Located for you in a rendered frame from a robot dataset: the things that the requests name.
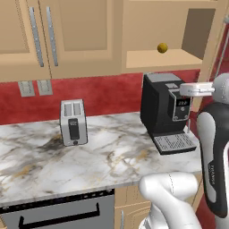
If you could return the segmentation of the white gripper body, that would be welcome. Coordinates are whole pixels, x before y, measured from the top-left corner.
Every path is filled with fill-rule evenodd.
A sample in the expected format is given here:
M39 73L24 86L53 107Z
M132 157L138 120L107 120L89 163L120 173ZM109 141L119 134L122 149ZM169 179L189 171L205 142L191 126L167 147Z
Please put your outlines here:
M204 97L209 95L209 84L201 83L183 83L180 85L180 95L185 97Z

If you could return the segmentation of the open tan cabinet door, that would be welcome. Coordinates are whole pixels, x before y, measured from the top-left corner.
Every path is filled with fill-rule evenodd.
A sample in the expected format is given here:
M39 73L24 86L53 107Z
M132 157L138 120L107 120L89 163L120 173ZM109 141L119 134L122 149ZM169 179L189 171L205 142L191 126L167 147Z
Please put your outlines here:
M210 79L218 49L220 47L220 42L225 32L224 20L228 14L229 0L218 0L215 18L209 33L206 52L199 72L198 82L206 82Z

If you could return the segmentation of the tan base cabinet door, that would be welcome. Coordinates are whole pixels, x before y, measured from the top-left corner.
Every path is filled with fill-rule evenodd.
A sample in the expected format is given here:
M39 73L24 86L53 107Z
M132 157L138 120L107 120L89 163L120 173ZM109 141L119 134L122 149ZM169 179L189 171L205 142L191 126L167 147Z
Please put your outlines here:
M114 190L114 229L120 229L121 210L124 212L123 229L139 229L150 211L150 202L144 199L137 185Z

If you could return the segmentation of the black coffee machine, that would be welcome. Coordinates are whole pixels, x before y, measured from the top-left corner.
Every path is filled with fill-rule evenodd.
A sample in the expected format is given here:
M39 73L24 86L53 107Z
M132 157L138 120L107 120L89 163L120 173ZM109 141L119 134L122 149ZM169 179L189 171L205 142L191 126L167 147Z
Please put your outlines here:
M195 144L184 132L191 98L180 95L183 80L172 73L143 75L140 119L161 155L190 152Z

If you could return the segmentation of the dark yellow round fruit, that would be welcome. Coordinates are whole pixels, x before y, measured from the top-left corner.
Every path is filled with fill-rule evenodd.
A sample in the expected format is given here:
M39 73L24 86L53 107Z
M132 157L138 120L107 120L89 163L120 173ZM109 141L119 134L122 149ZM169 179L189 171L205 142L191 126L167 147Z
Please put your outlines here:
M166 43L160 43L158 46L157 46L157 51L159 53L165 53L168 49L168 46Z

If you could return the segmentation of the silver toaster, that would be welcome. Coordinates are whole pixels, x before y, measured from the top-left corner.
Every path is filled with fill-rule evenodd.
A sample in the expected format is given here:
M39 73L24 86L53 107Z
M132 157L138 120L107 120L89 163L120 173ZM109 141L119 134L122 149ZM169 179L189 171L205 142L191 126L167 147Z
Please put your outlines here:
M66 147L88 142L87 120L82 99L63 100L60 106L60 128Z

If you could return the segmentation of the grey dishwasher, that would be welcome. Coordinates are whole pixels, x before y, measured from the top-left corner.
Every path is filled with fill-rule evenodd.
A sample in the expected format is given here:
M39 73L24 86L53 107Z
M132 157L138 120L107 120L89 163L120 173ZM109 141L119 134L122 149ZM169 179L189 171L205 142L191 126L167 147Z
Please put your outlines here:
M0 207L0 216L6 223L7 229L19 229L21 216L24 217L25 224L34 223L96 211L97 203L100 216L34 229L114 229L114 189Z

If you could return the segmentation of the open tan wall cabinet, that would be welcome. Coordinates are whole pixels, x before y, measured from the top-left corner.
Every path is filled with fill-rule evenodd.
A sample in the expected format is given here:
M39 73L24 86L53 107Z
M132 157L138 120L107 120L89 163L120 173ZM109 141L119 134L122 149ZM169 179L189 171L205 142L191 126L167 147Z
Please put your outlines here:
M199 69L216 6L216 0L124 0L123 69ZM167 44L165 53L157 51L160 43Z

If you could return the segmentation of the grey wall outlet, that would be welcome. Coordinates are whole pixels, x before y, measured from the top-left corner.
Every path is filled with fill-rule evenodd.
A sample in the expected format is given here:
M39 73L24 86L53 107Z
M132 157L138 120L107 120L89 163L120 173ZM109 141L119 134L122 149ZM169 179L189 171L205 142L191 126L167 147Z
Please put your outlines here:
M37 84L38 84L38 92L40 96L47 96L53 94L50 80L37 81Z
M32 81L19 81L18 82L20 93L22 97L34 97L35 91Z

